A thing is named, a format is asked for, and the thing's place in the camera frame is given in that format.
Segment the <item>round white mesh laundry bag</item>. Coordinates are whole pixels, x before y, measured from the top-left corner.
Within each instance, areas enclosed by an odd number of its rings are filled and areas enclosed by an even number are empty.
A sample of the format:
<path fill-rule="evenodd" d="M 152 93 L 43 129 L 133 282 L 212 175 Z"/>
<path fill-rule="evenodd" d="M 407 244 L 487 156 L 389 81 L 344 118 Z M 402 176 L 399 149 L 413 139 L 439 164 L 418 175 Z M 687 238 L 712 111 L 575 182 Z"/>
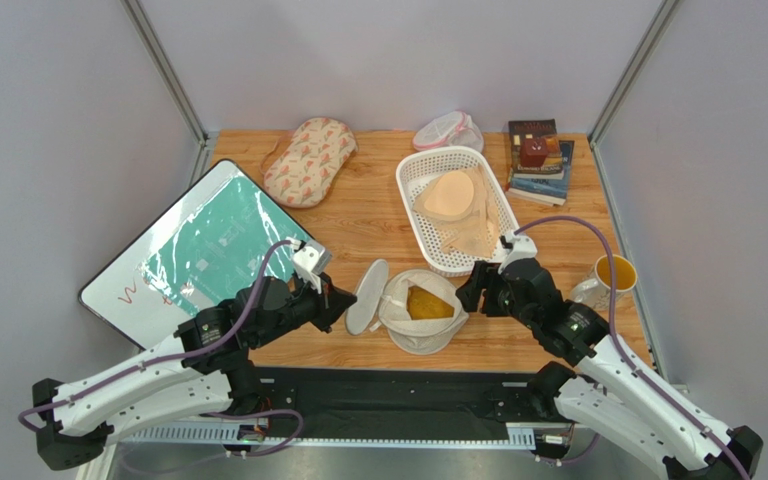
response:
<path fill-rule="evenodd" d="M 454 316 L 412 320 L 407 312 L 408 289 L 419 286 L 454 307 Z M 384 259 L 373 261 L 355 290 L 357 303 L 345 314 L 345 327 L 357 336 L 383 327 L 393 343 L 413 355 L 431 355 L 445 348 L 464 326 L 469 314 L 456 296 L 454 285 L 425 269 L 391 275 Z"/>

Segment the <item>yellow bra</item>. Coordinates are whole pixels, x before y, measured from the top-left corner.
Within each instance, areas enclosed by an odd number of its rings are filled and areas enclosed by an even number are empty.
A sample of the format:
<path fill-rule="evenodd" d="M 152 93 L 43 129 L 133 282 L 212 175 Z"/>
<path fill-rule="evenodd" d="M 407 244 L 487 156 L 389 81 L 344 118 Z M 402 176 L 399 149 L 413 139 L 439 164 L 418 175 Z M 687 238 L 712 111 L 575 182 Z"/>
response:
<path fill-rule="evenodd" d="M 454 307 L 419 286 L 411 286 L 408 289 L 407 312 L 412 320 L 445 319 L 454 316 Z"/>

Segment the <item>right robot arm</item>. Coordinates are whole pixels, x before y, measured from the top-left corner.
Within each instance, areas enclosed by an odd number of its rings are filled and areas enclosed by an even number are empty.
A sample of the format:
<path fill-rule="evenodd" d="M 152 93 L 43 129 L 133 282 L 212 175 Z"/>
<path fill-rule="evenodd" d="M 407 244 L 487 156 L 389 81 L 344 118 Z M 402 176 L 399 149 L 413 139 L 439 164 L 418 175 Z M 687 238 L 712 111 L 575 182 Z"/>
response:
<path fill-rule="evenodd" d="M 590 307 L 563 298 L 534 259 L 479 261 L 456 291 L 467 312 L 511 317 L 556 361 L 530 387 L 544 408 L 592 429 L 661 479 L 750 479 L 762 438 L 694 405 L 610 334 Z"/>

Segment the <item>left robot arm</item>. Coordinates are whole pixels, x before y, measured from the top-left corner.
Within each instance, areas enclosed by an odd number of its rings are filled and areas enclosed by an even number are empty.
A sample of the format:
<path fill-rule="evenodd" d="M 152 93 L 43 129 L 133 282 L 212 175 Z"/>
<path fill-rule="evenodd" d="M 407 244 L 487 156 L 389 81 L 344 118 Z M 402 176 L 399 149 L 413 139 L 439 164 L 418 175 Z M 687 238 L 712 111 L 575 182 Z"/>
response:
<path fill-rule="evenodd" d="M 333 285 L 266 276 L 200 311 L 159 344 L 100 374 L 32 389 L 44 424 L 36 448 L 53 471 L 75 468 L 146 428 L 197 415 L 262 413 L 267 394 L 250 351 L 310 323 L 328 333 L 356 301 Z"/>

